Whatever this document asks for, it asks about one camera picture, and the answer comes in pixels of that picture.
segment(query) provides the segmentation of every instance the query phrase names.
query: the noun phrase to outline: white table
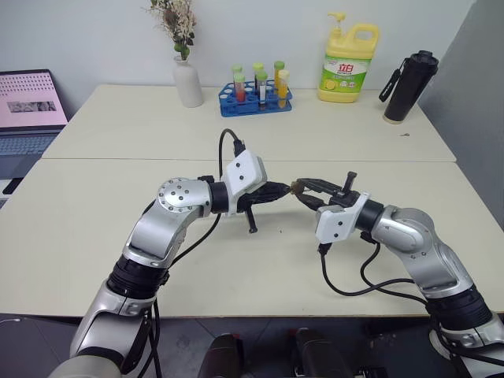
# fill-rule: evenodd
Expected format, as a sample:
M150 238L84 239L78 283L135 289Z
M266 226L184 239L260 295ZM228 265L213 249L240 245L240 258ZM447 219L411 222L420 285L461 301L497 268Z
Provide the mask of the white table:
M417 207L465 264L487 304L504 311L496 290L504 265L504 234L453 163L267 162L271 180L319 177L384 204ZM158 185L173 176L215 174L211 161L42 159L0 211L0 313L82 316L120 256L129 232ZM315 214L292 196L255 206L259 231L245 217L223 218L216 231L171 271L159 291L170 316L388 316L424 314L415 302L388 295L346 298L324 283L316 251ZM213 222L197 220L186 246ZM337 286L363 288L358 268L372 246L358 233L330 251ZM386 249L371 280L407 276ZM397 285L417 293L412 285Z
M418 106L402 125L385 122L378 91L335 104L294 89L291 112L231 118L217 93L204 88L205 103L187 109L174 87L102 85L43 157L216 160L232 128L265 161L455 161Z

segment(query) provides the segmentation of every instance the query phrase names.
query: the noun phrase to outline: test tube rack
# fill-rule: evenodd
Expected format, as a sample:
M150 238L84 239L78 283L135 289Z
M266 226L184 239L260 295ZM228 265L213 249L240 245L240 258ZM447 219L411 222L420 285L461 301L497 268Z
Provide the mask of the test tube rack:
M266 114L277 112L288 112L292 109L292 93L287 89L287 97L279 98L275 89L275 80L266 82L266 103L265 109L259 107L259 96L254 93L254 81L245 82L245 101L239 102L235 96L235 85L227 83L219 92L220 114L222 117L248 116L251 114ZM279 100L285 100L285 106L278 106Z

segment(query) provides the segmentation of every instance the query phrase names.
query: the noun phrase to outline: white wall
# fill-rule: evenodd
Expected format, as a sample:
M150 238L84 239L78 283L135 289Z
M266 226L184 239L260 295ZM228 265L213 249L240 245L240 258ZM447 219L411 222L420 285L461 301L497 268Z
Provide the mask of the white wall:
M315 87L330 11L380 26L365 87L379 89L402 59L442 57L474 0L193 0L190 60L203 85L230 81L230 65L285 60L292 87ZM0 71L49 68L73 115L99 83L171 84L175 51L143 8L150 0L1 0Z

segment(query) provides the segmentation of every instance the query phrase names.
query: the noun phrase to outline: silver metal arm segment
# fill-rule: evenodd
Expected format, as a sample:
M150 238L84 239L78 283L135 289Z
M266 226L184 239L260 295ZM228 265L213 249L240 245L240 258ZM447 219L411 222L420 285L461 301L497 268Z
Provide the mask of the silver metal arm segment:
M351 182L345 186L346 190L337 186L334 190L334 184L323 180L298 181L316 191L323 187L322 191L335 194L329 206L317 210L316 236L321 243L347 239L355 228L367 233L401 259L427 299L427 311L441 324L441 333L448 343L466 350L479 348L472 355L504 360L504 325L488 309L455 252L439 239L429 215L418 209L383 207L371 201L369 194L351 191ZM306 196L298 197L308 206L317 203ZM447 354L439 339L433 345L441 354ZM460 359L475 378L504 372L500 365L467 357Z
M101 378L131 372L142 357L149 335L150 308L158 288L169 277L168 269L187 227L210 215L213 209L237 213L240 198L257 190L266 180L261 159L244 150L226 168L223 183L212 187L204 180L181 177L163 183L81 321L72 341L70 359L50 377Z

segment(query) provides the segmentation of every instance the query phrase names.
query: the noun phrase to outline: green test tube cap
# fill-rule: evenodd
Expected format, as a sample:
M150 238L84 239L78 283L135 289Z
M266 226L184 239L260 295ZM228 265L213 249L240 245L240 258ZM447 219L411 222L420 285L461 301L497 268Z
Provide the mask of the green test tube cap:
M258 73L256 73L255 77L258 78L258 80L267 80L268 79L268 74L266 73L266 71L264 70L261 70L259 71Z
M282 61L276 61L275 62L275 69L284 69L285 68L285 63Z
M262 69L265 69L265 65L263 65L260 61L257 61L252 65L252 68L254 71L261 71Z
M237 72L235 75L233 75L233 80L235 81L235 83L244 83L245 75L243 75L241 72Z
M233 65L231 67L231 70L233 71L233 73L239 73L243 71L243 67L242 65Z

